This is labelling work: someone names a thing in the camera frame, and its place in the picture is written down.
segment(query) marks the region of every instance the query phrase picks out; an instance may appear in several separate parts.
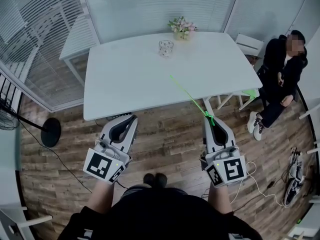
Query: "sneaker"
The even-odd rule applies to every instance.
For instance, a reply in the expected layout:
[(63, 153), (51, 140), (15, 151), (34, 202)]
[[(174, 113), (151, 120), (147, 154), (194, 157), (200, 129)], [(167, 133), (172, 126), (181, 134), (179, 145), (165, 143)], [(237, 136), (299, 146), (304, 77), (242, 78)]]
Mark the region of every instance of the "sneaker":
[(261, 121), (259, 117), (257, 117), (258, 112), (251, 112), (248, 123), (246, 124), (249, 133), (253, 133), (255, 126)]
[(254, 138), (257, 140), (257, 141), (261, 141), (261, 135), (262, 135), (262, 131), (265, 127), (258, 123), (255, 127), (254, 127), (254, 132), (253, 132), (253, 135), (254, 135)]
[(151, 187), (153, 187), (155, 185), (155, 176), (153, 174), (151, 174), (151, 173), (147, 173), (143, 177), (143, 183), (144, 184), (148, 184)]
[(155, 187), (158, 187), (158, 188), (165, 188), (166, 185), (167, 185), (167, 176), (164, 175), (163, 173), (157, 173), (155, 175)]

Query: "green object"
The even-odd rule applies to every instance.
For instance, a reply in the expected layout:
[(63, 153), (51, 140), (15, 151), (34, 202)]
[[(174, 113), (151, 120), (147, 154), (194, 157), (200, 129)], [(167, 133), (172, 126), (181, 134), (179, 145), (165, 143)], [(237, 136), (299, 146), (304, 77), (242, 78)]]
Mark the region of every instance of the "green object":
[(186, 94), (188, 94), (189, 98), (194, 102), (194, 104), (196, 104), (196, 106), (200, 109), (200, 111), (204, 114), (204, 117), (206, 118), (211, 118), (211, 123), (212, 126), (215, 126), (215, 122), (214, 122), (214, 116), (212, 114), (209, 114), (208, 111), (204, 111), (199, 104), (194, 100), (194, 98), (192, 98), (192, 96), (189, 94), (189, 92), (187, 92), (178, 82), (176, 79), (174, 79), (174, 77), (172, 75), (170, 75), (171, 79), (175, 82), (175, 84), (182, 89)]
[(250, 96), (250, 100), (253, 100), (257, 97), (256, 90), (243, 90), (244, 94), (248, 94)]

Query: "man's hand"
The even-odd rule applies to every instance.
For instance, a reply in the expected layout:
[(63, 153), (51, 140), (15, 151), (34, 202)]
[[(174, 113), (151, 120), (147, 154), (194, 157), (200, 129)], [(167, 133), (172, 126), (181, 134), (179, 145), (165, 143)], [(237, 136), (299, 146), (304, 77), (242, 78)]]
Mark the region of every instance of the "man's hand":
[(288, 95), (284, 97), (284, 99), (280, 102), (280, 104), (284, 107), (288, 107), (293, 100), (294, 100), (293, 95)]
[(281, 72), (278, 73), (278, 84), (282, 87), (284, 85), (284, 80), (282, 79)]

